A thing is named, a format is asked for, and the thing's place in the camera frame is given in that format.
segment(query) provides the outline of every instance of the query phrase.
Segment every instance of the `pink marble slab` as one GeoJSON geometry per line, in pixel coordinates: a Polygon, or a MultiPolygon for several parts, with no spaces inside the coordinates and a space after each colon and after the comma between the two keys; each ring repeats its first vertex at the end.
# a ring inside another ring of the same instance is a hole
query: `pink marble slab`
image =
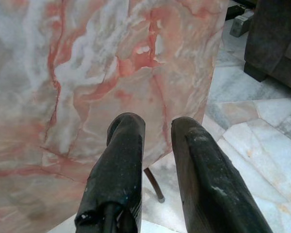
{"type": "Polygon", "coordinates": [[[77,210],[106,130],[146,121],[144,167],[171,120],[201,121],[227,0],[0,0],[0,233],[77,210]]]}

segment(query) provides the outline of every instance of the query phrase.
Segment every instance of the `metal stand leg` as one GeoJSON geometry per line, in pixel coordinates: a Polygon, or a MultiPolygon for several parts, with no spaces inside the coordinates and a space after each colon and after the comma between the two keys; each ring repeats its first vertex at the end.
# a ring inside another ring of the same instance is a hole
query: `metal stand leg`
{"type": "Polygon", "coordinates": [[[150,171],[149,168],[146,168],[144,170],[147,178],[149,179],[149,181],[151,182],[151,185],[153,186],[155,192],[156,192],[156,195],[157,195],[157,198],[159,200],[160,203],[163,203],[165,201],[165,197],[161,191],[161,188],[159,186],[159,184],[157,183],[155,177],[153,176],[152,172],[150,171]]]}

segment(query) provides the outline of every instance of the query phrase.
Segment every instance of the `floor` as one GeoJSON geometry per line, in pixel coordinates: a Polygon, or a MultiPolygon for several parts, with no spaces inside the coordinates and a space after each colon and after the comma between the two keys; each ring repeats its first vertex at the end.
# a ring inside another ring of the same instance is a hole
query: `floor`
{"type": "MultiPolygon", "coordinates": [[[[274,233],[291,233],[291,89],[243,72],[247,33],[225,23],[203,125],[239,170],[274,233]]],[[[150,167],[165,195],[143,178],[142,232],[185,233],[173,154],[150,167]]],[[[50,233],[74,232],[73,217],[50,233]]]]}

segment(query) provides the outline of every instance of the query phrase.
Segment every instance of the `marble floor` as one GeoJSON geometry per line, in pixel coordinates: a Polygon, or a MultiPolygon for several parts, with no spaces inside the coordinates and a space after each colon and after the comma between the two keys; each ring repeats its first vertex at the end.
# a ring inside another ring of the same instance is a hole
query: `marble floor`
{"type": "MultiPolygon", "coordinates": [[[[247,33],[232,37],[231,25],[225,23],[203,125],[241,173],[273,232],[291,233],[291,89],[243,72],[247,33]]],[[[157,201],[144,177],[143,232],[185,233],[173,154],[150,168],[166,201],[157,201]]],[[[50,233],[73,232],[72,219],[50,233]]]]}

